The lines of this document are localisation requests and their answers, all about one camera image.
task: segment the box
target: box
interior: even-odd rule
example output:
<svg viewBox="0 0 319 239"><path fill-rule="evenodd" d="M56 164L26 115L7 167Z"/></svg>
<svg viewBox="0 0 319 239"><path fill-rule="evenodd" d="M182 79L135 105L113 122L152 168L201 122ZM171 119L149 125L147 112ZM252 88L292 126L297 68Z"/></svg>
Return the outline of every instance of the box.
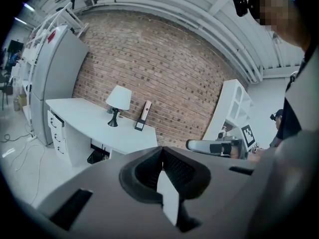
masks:
<svg viewBox="0 0 319 239"><path fill-rule="evenodd" d="M26 106L26 94L20 94L18 95L18 103L20 107Z"/></svg>

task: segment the ceiling light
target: ceiling light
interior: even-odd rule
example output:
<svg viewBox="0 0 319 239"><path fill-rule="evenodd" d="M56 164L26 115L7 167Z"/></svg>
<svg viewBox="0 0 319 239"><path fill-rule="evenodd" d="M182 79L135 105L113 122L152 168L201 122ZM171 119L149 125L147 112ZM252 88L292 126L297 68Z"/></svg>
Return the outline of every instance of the ceiling light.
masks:
<svg viewBox="0 0 319 239"><path fill-rule="evenodd" d="M30 11L34 11L34 9L26 3L23 3L24 7L27 7Z"/></svg>
<svg viewBox="0 0 319 239"><path fill-rule="evenodd" d="M20 21L21 23L23 23L23 24L25 24L25 25L27 25L27 23L25 23L25 22L22 21L21 19L18 19L18 18L16 18L16 17L14 17L14 19L17 20L17 21Z"/></svg>

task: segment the chair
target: chair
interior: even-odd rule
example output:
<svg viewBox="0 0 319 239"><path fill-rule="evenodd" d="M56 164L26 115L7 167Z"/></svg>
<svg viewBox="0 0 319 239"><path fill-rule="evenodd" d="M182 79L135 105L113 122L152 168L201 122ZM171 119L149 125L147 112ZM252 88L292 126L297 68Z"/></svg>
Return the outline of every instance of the chair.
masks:
<svg viewBox="0 0 319 239"><path fill-rule="evenodd" d="M3 103L4 103L4 94L6 97L6 104L9 105L8 103L8 95L7 95L7 87L9 86L9 75L4 76L0 73L0 84L3 83L3 86L0 86L0 90L2 91L2 110L3 110Z"/></svg>

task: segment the table lamp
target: table lamp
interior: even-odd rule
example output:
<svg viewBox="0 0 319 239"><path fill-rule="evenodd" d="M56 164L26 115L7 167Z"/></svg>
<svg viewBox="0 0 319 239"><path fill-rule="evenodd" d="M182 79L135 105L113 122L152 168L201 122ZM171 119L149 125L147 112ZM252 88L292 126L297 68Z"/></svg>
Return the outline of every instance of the table lamp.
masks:
<svg viewBox="0 0 319 239"><path fill-rule="evenodd" d="M108 122L109 126L118 126L116 116L119 110L129 110L132 91L116 85L105 102L112 106L113 118Z"/></svg>

